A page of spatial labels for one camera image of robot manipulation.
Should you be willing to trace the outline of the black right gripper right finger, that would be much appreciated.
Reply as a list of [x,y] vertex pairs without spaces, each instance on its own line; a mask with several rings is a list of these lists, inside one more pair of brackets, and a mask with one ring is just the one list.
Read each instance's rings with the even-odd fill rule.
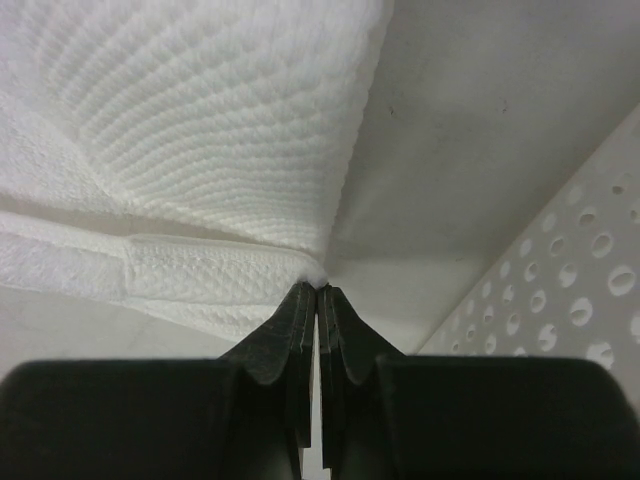
[[411,356],[344,293],[317,300],[322,460],[335,479],[635,479],[639,423],[601,366]]

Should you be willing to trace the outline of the white towel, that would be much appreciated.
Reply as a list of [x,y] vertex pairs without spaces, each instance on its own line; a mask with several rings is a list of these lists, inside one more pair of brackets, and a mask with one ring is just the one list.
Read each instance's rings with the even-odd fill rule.
[[228,340],[323,261],[389,1],[5,1],[1,282]]

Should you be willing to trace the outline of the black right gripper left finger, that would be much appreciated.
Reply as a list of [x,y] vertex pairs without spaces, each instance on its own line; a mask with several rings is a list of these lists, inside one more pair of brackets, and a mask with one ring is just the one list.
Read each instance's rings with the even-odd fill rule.
[[298,479],[315,289],[218,358],[32,361],[1,384],[5,479]]

